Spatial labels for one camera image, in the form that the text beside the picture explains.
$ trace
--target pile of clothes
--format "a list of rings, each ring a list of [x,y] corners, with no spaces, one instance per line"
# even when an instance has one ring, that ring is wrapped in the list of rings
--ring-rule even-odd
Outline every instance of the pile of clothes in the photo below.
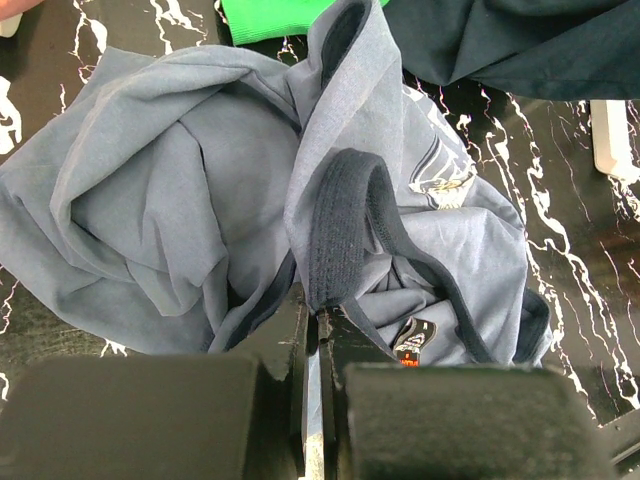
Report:
[[[47,307],[145,353],[229,350],[294,281],[391,356],[419,329],[420,365],[539,365],[551,341],[518,212],[403,85],[377,0],[333,4],[293,67],[108,49],[0,167],[0,228]]]

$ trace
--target green fabric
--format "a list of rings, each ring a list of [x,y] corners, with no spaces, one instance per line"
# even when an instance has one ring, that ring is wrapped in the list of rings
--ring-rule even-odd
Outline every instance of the green fabric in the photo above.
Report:
[[[380,0],[382,6],[389,0]],[[222,0],[234,45],[306,35],[333,0]]]

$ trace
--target printed logo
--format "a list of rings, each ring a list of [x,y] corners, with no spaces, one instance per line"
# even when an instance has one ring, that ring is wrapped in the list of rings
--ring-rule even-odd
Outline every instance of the printed logo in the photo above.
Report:
[[[477,176],[473,160],[466,153],[466,147],[458,134],[447,123],[433,101],[422,92],[407,86],[404,86],[403,92],[414,102],[424,103],[422,110],[426,112],[434,130],[433,144],[411,174],[409,188],[415,193],[425,195],[431,209],[462,207]]]
[[[393,353],[407,367],[420,366],[422,349],[436,336],[436,324],[409,317],[393,345]]]

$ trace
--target black table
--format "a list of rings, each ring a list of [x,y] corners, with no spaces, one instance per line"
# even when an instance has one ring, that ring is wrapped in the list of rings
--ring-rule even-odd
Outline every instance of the black table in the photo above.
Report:
[[[229,44],[222,15],[212,0],[48,0],[26,13],[16,36],[0,39],[0,163],[64,111],[106,45],[160,56]],[[306,55],[303,37],[251,48],[286,63]],[[640,185],[594,169],[588,102],[521,98],[474,82],[439,89],[410,75],[406,81],[436,101],[480,174],[526,220],[530,286],[553,311],[546,364],[564,371],[601,425],[640,408]],[[629,102],[636,162],[639,111],[640,102]],[[43,358],[132,353],[64,324],[6,271],[0,280],[3,399]]]

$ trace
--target white object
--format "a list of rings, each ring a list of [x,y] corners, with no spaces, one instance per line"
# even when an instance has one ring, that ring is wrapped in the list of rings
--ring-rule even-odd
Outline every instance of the white object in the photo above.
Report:
[[[19,13],[15,17],[7,18],[0,22],[0,37],[12,37],[18,30],[22,14]]]
[[[598,171],[625,182],[640,178],[640,168],[633,165],[627,103],[624,100],[591,100],[591,135]]]

